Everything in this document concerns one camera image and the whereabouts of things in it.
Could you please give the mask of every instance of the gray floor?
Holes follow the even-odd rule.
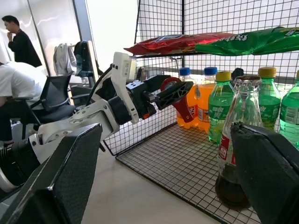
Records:
[[[181,224],[218,222],[99,153],[98,164],[82,224]]]

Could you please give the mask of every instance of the man in white shirt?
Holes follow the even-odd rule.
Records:
[[[28,104],[37,102],[47,77],[35,67],[18,62],[0,62],[0,140],[4,146],[13,143],[10,118],[19,117],[20,111],[6,103],[9,97],[30,97]]]

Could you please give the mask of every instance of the snack bag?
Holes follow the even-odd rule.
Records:
[[[195,50],[221,56],[266,55],[299,50],[299,28],[276,27],[247,32],[211,44],[197,44]]]
[[[182,53],[194,51],[197,43],[208,44],[232,35],[227,33],[166,35],[142,41],[131,48],[124,49],[135,55]]]

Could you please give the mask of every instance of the green soda bottle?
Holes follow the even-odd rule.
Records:
[[[219,145],[225,118],[234,97],[234,88],[230,84],[231,73],[222,71],[216,74],[216,85],[209,97],[209,140]]]
[[[276,68],[260,68],[258,76],[262,78],[263,82],[261,90],[258,93],[258,105],[260,107],[263,126],[269,130],[274,130],[281,101],[280,93],[274,83]]]
[[[295,86],[281,102],[280,133],[299,150],[299,70]]]

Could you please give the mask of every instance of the green chip bag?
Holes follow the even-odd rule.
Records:
[[[276,27],[247,32],[211,44],[197,44],[195,50],[221,56],[266,55],[299,50],[299,28]]]

